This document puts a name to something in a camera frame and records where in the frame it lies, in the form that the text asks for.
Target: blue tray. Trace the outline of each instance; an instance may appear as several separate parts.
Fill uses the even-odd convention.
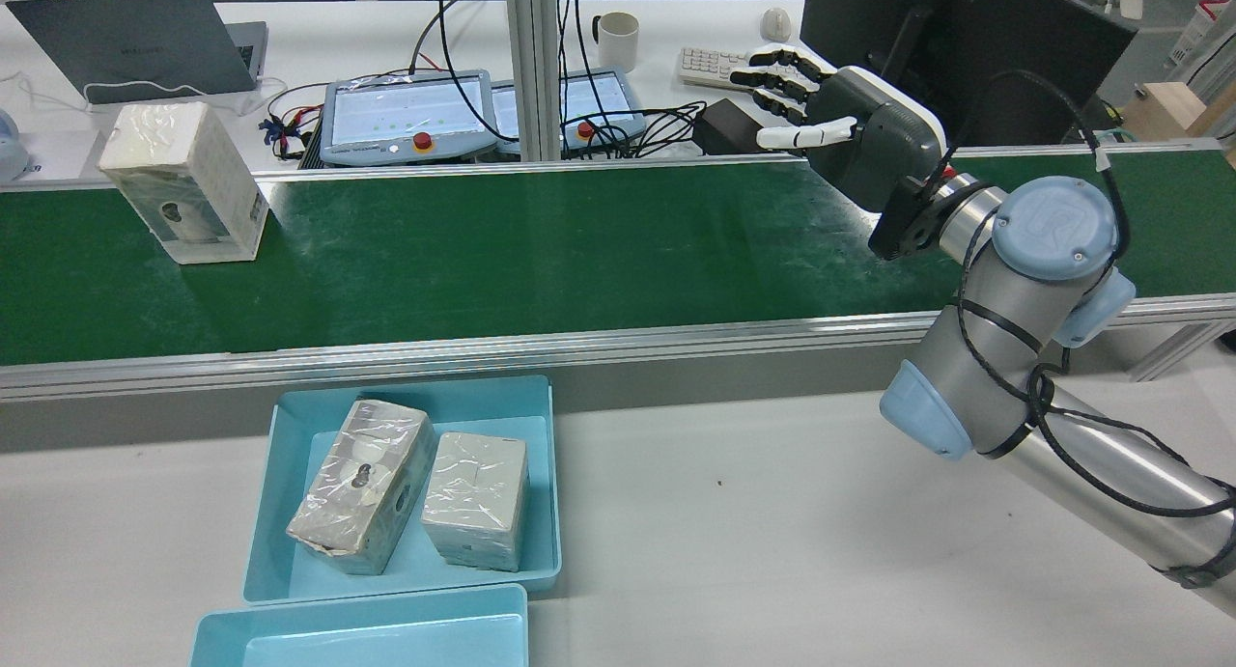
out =
[[[206,614],[189,667],[528,666],[528,594],[492,585]]]
[[[450,566],[413,514],[381,576],[349,576],[287,536],[284,529],[358,398],[405,404],[429,414],[438,435],[466,431],[528,443],[528,497],[519,571]],[[274,406],[266,479],[245,572],[245,602],[298,602],[519,583],[552,587],[562,568],[554,471],[554,416],[548,378],[483,378],[388,387],[287,393]],[[424,503],[424,489],[417,500]]]

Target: plastic-wrapped box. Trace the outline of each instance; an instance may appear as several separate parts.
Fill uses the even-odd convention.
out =
[[[268,205],[208,104],[129,104],[99,170],[177,263],[251,262]]]
[[[420,524],[447,563],[518,571],[527,482],[524,441],[442,434]]]
[[[386,569],[433,462],[429,415],[352,404],[287,532],[345,573]]]

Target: coffee mug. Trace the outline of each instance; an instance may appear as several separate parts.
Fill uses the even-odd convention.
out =
[[[617,65],[627,73],[635,69],[639,20],[630,12],[613,11],[593,16],[592,40],[601,52],[601,65]]]

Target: white desk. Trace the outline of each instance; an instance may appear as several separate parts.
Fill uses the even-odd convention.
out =
[[[891,368],[870,351],[798,368],[854,389],[878,378],[870,363]],[[1236,479],[1236,356],[1185,364],[1153,384],[1063,382]],[[707,379],[776,380],[750,368],[711,364]],[[684,373],[607,375],[555,398],[658,385],[672,399]],[[561,413],[565,566],[529,608],[533,663],[1232,665],[1231,618],[1000,466],[929,455],[878,398]],[[48,438],[80,435],[66,429],[46,422]],[[199,615],[241,605],[265,430],[253,417],[231,434],[252,437],[0,456],[0,663],[184,665]]]
[[[765,125],[776,117],[760,112],[749,96],[733,90],[685,86],[675,78],[677,52],[681,47],[711,47],[721,51],[749,51],[764,43],[759,35],[760,15],[768,7],[781,6],[798,17],[801,0],[585,0],[581,4],[585,43],[588,59],[598,65],[596,46],[590,36],[592,15],[604,11],[629,11],[640,20],[639,59],[629,74],[632,88],[644,107],[675,107],[693,99],[714,103],[734,100]],[[436,2],[297,2],[297,4],[219,4],[226,23],[263,20],[269,26],[269,46],[265,73],[281,78],[288,86],[314,82],[383,73],[407,65],[417,35],[438,11]],[[512,78],[508,51],[508,28],[504,2],[472,2],[464,0],[447,12],[451,59],[456,69],[485,68],[491,78]],[[567,65],[582,69],[575,20],[570,19],[567,35]],[[424,52],[442,63],[436,31],[430,33]],[[7,9],[0,9],[0,78],[22,70],[38,94],[83,104],[82,96],[69,85],[41,48],[28,37]],[[262,86],[262,95],[274,95],[273,83]],[[323,88],[309,88],[279,100],[278,107],[320,103]],[[226,107],[235,107],[251,95],[211,95],[209,103],[219,105],[229,133],[241,156],[255,173],[292,170],[294,162],[278,162],[262,143],[258,122],[265,109],[247,117],[239,117]],[[0,109],[5,109],[23,131],[111,130],[117,105],[99,105],[96,112],[62,107],[31,99],[20,90],[17,82],[0,83]]]

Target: computer mouse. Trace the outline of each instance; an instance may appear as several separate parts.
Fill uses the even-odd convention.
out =
[[[786,42],[794,33],[794,20],[784,7],[770,7],[760,19],[760,37],[768,42]]]
[[[30,164],[30,153],[17,140],[17,122],[0,109],[0,183],[11,183]]]

